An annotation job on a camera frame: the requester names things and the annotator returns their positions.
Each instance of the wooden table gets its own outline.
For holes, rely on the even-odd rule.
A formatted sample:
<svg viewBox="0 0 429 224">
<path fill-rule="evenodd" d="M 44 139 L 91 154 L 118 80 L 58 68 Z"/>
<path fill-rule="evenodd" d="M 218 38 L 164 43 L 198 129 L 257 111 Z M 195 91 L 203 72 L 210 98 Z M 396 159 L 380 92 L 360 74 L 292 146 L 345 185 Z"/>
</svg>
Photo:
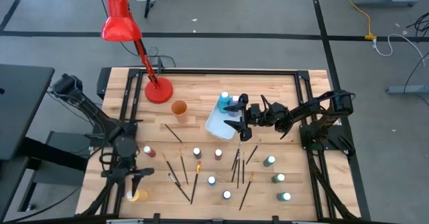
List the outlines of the wooden table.
<svg viewBox="0 0 429 224">
<path fill-rule="evenodd" d="M 103 101 L 103 111 L 110 117 L 119 117 L 127 72 L 128 68 L 112 68 Z M 308 72 L 315 97 L 330 90 L 325 70 Z M 280 140 L 281 134 L 274 131 L 273 127 L 252 127 L 253 138 L 243 144 L 242 151 L 249 156 L 259 139 L 262 144 L 246 165 L 245 184 L 242 185 L 240 180 L 239 189 L 236 182 L 231 183 L 231 166 L 237 151 L 239 135 L 236 134 L 231 142 L 223 142 L 211 136 L 204 127 L 222 91 L 228 91 L 232 95 L 247 93 L 249 102 L 260 103 L 261 107 L 263 105 L 260 94 L 264 94 L 271 103 L 277 101 L 289 109 L 297 107 L 294 77 L 240 74 L 165 74 L 163 77 L 172 82 L 173 97 L 161 105 L 148 102 L 143 93 L 148 81 L 145 77 L 137 112 L 137 119 L 144 121 L 139 123 L 136 140 L 140 148 L 149 145 L 156 151 L 155 158 L 150 158 L 143 153 L 137 157 L 137 167 L 154 167 L 156 170 L 151 176 L 143 178 L 139 185 L 140 189 L 148 191 L 149 200 L 146 203 L 131 203 L 123 199 L 120 217 L 152 218 L 154 213 L 161 213 L 162 219 L 270 220 L 273 215 L 278 215 L 280 220 L 316 220 L 306 152 L 303 151 L 300 143 L 299 123 L 295 124 L 282 140 Z M 187 102 L 188 123 L 178 123 L 171 114 L 170 105 L 175 100 Z M 165 123 L 186 143 L 187 149 L 184 149 L 166 129 Z M 162 158 L 162 153 L 169 159 L 182 188 L 190 197 L 198 161 L 192 154 L 192 149 L 195 147 L 202 150 L 202 165 L 194 204 L 190 205 L 168 177 L 169 170 Z M 220 161 L 214 159 L 217 148 L 223 151 Z M 186 184 L 182 171 L 179 149 L 182 149 L 184 154 L 189 185 Z M 273 166 L 266 168 L 262 162 L 269 155 L 275 156 L 276 162 Z M 349 163 L 345 155 L 339 151 L 326 151 L 325 156 L 332 188 L 350 212 L 360 216 Z M 95 154 L 88 162 L 76 213 L 84 211 L 105 185 L 105 179 L 100 177 L 100 172 L 99 154 Z M 255 176 L 243 208 L 239 211 L 239 205 L 252 172 Z M 271 177 L 276 173 L 285 174 L 286 181 L 281 184 L 272 184 Z M 207 184 L 209 176 L 216 176 L 215 186 Z M 127 179 L 126 188 L 127 190 L 131 188 L 131 177 Z M 319 189 L 324 216 L 327 217 L 324 191 L 320 185 Z M 230 200 L 226 201 L 222 198 L 224 190 L 231 191 Z M 289 192 L 292 199 L 288 202 L 277 201 L 275 195 L 279 192 Z M 110 204 L 109 208 L 112 209 L 113 201 L 110 201 Z"/>
</svg>

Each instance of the yellow cable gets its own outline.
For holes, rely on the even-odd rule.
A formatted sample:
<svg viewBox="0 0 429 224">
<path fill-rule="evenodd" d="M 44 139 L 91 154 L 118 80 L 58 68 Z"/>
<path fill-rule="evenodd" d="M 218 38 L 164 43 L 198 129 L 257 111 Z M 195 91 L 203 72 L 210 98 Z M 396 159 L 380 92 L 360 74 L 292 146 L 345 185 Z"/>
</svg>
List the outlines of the yellow cable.
<svg viewBox="0 0 429 224">
<path fill-rule="evenodd" d="M 352 0 L 349 0 L 349 3 L 355 8 L 357 9 L 357 11 L 361 12 L 363 15 L 367 16 L 368 18 L 368 34 L 365 36 L 366 40 L 375 40 L 377 39 L 376 36 L 374 36 L 373 32 L 371 32 L 371 18 L 369 17 L 369 15 L 367 13 L 365 13 L 364 11 L 362 11 L 361 9 L 359 9 L 353 2 Z"/>
</svg>

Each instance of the paintbrush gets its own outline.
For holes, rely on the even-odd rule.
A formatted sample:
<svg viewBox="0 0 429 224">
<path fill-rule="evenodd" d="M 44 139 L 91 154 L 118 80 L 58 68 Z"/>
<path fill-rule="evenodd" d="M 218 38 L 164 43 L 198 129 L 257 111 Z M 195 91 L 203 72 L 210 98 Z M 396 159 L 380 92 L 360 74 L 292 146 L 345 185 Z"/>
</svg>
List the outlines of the paintbrush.
<svg viewBox="0 0 429 224">
<path fill-rule="evenodd" d="M 173 176 L 170 173 L 168 173 L 168 176 L 173 180 L 174 184 L 176 184 L 176 186 L 183 193 L 183 195 L 188 199 L 188 201 L 190 201 L 189 197 L 185 194 L 185 192 L 182 190 L 182 188 L 180 187 L 180 185 L 178 185 L 177 181 L 174 180 Z"/>
<path fill-rule="evenodd" d="M 234 163 L 233 163 L 233 167 L 231 168 L 231 170 L 233 170 L 234 169 L 234 166 L 235 166 L 235 162 L 237 161 L 237 156 L 239 155 L 239 152 L 240 152 L 240 147 L 241 147 L 241 142 L 240 142 L 240 144 L 239 144 L 239 147 L 237 148 L 237 153 L 235 154 L 235 157 L 234 157 Z"/>
<path fill-rule="evenodd" d="M 196 181 L 198 180 L 198 174 L 200 173 L 200 167 L 201 167 L 201 161 L 198 161 L 198 164 L 196 165 L 194 188 L 192 189 L 192 197 L 190 198 L 190 204 L 191 205 L 192 205 L 192 202 L 194 201 L 195 186 L 196 186 Z"/>
<path fill-rule="evenodd" d="M 173 130 L 170 129 L 170 127 L 168 127 L 168 125 L 166 125 L 166 124 L 164 124 L 164 125 L 168 128 L 168 130 L 170 130 L 170 132 L 173 133 L 174 137 L 176 137 L 176 139 L 179 140 L 179 142 L 183 145 L 183 147 L 187 148 L 186 144 L 184 142 L 182 142 L 182 140 L 180 140 L 180 138 L 173 132 Z"/>
<path fill-rule="evenodd" d="M 239 166 L 237 171 L 237 188 L 239 188 L 239 183 L 240 183 L 240 154 L 241 153 L 239 153 L 239 158 L 237 160 L 238 166 Z"/>
<path fill-rule="evenodd" d="M 243 152 L 243 177 L 241 178 L 241 180 L 243 181 L 243 184 L 244 184 L 244 152 Z"/>
<path fill-rule="evenodd" d="M 256 144 L 255 148 L 253 149 L 252 153 L 250 154 L 249 158 L 247 159 L 246 164 L 249 163 L 250 159 L 252 158 L 253 154 L 255 153 L 255 151 L 256 151 L 257 147 L 260 145 L 260 143 L 261 143 L 261 140 L 259 140 L 258 143 Z"/>
<path fill-rule="evenodd" d="M 233 168 L 233 178 L 231 179 L 231 182 L 234 182 L 234 176 L 235 176 L 235 170 L 237 169 L 237 160 L 238 160 L 238 154 L 237 157 L 235 157 L 235 164 L 234 164 L 234 168 Z"/>
<path fill-rule="evenodd" d="M 246 191 L 244 192 L 243 200 L 241 201 L 241 205 L 240 205 L 239 211 L 241 211 L 241 207 L 243 206 L 244 199 L 246 199 L 247 191 L 249 190 L 250 183 L 252 183 L 252 179 L 253 179 L 253 172 L 252 172 L 252 175 L 250 176 L 249 183 L 247 184 Z"/>
<path fill-rule="evenodd" d="M 170 165 L 170 163 L 168 162 L 168 160 L 167 160 L 167 158 L 166 158 L 166 155 L 163 153 L 163 154 L 162 154 L 162 156 L 164 157 L 164 160 L 167 162 L 168 167 L 170 168 L 170 171 L 173 173 L 174 179 L 176 179 L 176 180 L 177 180 L 177 184 L 180 186 L 179 179 L 177 179 L 177 176 L 176 176 L 176 174 L 174 173 L 174 170 L 173 170 L 172 166 L 171 166 L 171 165 Z"/>
<path fill-rule="evenodd" d="M 182 150 L 179 150 L 179 152 L 180 152 L 180 159 L 182 161 L 183 172 L 185 173 L 186 184 L 189 184 L 188 183 L 188 176 L 186 175 L 186 170 L 185 170 L 185 163 L 183 163 Z"/>
</svg>

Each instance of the white tray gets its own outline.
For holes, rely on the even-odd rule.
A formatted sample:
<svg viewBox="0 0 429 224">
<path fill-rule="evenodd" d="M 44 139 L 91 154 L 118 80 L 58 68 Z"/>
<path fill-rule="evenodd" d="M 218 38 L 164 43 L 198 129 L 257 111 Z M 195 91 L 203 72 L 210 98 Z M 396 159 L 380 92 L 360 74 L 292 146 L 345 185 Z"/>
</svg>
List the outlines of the white tray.
<svg viewBox="0 0 429 224">
<path fill-rule="evenodd" d="M 234 137 L 235 129 L 230 125 L 224 123 L 224 120 L 240 121 L 241 112 L 238 112 L 237 116 L 230 116 L 228 113 L 221 113 L 219 111 L 219 101 L 216 102 L 210 117 L 206 122 L 206 129 L 208 132 L 213 134 L 215 137 L 229 141 Z"/>
</svg>

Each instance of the gray floor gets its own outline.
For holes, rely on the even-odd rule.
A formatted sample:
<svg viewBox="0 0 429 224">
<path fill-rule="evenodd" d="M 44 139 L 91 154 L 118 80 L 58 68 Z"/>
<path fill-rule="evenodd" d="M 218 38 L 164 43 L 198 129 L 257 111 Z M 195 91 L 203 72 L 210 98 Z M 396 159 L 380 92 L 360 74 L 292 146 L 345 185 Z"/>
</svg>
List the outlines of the gray floor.
<svg viewBox="0 0 429 224">
<path fill-rule="evenodd" d="M 14 0 L 0 0 L 5 15 Z M 366 9 L 377 36 L 390 33 L 407 36 L 404 29 L 427 13 L 429 0 L 413 8 Z M 367 22 L 347 0 L 320 0 L 329 35 L 363 36 Z M 311 0 L 161 0 L 149 18 L 143 18 L 143 3 L 131 2 L 134 17 L 143 32 L 209 32 L 315 34 L 319 29 Z M 22 0 L 5 30 L 34 32 L 99 32 L 105 20 L 99 0 Z M 145 38 L 148 48 L 175 58 L 179 67 L 299 68 L 327 69 L 319 40 Z M 370 42 L 330 42 L 341 86 L 357 94 L 350 117 L 372 220 L 424 223 L 429 206 L 429 107 L 414 96 L 389 96 L 386 87 L 404 84 L 419 60 L 407 43 L 393 43 L 393 56 L 378 55 Z M 387 43 L 379 43 L 388 51 Z M 425 54 L 429 43 L 418 47 Z M 0 37 L 0 63 L 52 66 L 54 79 L 75 74 L 84 92 L 96 102 L 95 84 L 100 68 L 138 65 L 139 59 L 119 44 L 100 38 Z M 411 83 L 428 82 L 428 69 L 421 67 Z M 90 125 L 45 97 L 28 135 L 45 141 L 49 131 L 84 133 Z M 25 180 L 9 209 L 17 213 Z M 40 185 L 32 199 L 38 209 L 56 202 L 75 186 Z M 33 219 L 71 216 L 78 192 L 67 201 Z"/>
</svg>

